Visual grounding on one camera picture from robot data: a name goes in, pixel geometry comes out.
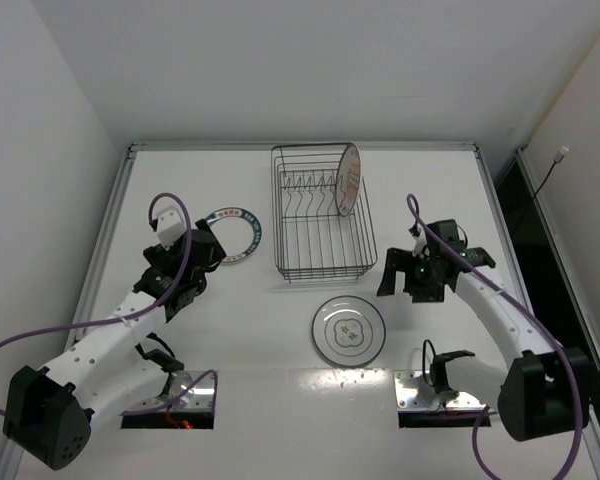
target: white plate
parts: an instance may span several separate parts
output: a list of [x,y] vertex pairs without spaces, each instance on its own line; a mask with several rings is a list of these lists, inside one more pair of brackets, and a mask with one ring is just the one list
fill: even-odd
[[358,199],[362,178],[361,167],[360,152],[353,143],[350,143],[340,157],[336,174],[336,204],[338,213],[343,217],[351,213]]
[[313,317],[313,343],[326,360],[341,367],[362,367],[378,356],[386,338],[380,312],[359,297],[324,303]]

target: white tabletop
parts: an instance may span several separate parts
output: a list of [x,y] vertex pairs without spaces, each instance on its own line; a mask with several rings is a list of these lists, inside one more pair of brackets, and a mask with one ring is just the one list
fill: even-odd
[[[409,192],[425,220],[456,219],[514,291],[476,158],[364,148],[361,155],[378,263],[353,285],[297,288],[285,285],[274,265],[269,150],[139,152],[93,318],[107,316],[147,267],[141,252],[156,243],[146,222],[155,194],[177,194],[194,220],[238,206],[262,223],[252,257],[209,275],[206,292],[159,332],[187,369],[219,370],[214,429],[120,430],[116,421],[95,432],[59,472],[25,455],[18,478],[483,478],[470,429],[398,428],[391,371],[419,368],[425,338],[439,352],[468,349],[503,365],[495,344],[449,291],[443,304],[413,305],[402,293],[375,297],[386,249],[413,246]],[[387,326],[384,349],[364,372],[330,368],[310,340],[316,309],[345,294],[373,303]],[[551,478],[571,441],[563,434],[519,444],[497,420],[480,433],[488,465],[504,478]],[[583,444],[570,478],[594,476]]]

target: white wall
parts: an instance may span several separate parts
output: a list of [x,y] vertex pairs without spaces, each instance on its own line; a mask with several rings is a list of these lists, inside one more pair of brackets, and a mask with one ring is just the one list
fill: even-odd
[[600,0],[33,0],[116,139],[475,140],[497,171]]
[[[0,0],[0,340],[71,321],[121,154],[29,0]],[[64,340],[0,352],[1,406]]]
[[535,185],[562,145],[570,152],[540,197],[600,334],[600,38],[533,135],[527,166]]

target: metal wire rack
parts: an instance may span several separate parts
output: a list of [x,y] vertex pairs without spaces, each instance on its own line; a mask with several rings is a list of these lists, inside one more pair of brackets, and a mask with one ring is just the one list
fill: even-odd
[[348,145],[271,150],[275,263],[289,283],[354,280],[378,260],[364,178],[351,213],[338,213],[338,164]]

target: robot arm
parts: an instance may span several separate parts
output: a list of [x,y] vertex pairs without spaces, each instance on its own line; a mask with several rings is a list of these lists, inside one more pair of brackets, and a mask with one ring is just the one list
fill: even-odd
[[[20,369],[11,379],[3,432],[54,470],[71,463],[91,432],[127,408],[166,391],[184,365],[161,350],[142,355],[128,368],[126,357],[147,335],[170,322],[206,288],[225,252],[204,220],[190,233],[175,207],[158,213],[152,227],[159,245],[147,248],[150,267],[110,315],[120,319],[91,328],[69,350],[40,369]],[[161,304],[169,289],[173,292]]]
[[[468,263],[504,288],[495,262],[482,248],[467,248],[454,220],[428,225]],[[436,393],[464,391],[496,409],[516,440],[574,429],[574,407],[564,366],[536,327],[499,292],[441,251],[437,242],[418,236],[413,251],[390,248],[377,295],[393,295],[396,272],[405,273],[404,292],[413,302],[442,302],[445,287],[465,301],[494,339],[507,370],[486,365],[466,350],[433,358],[430,376]],[[579,349],[565,351],[580,391],[583,424],[589,419],[589,378],[593,366]]]

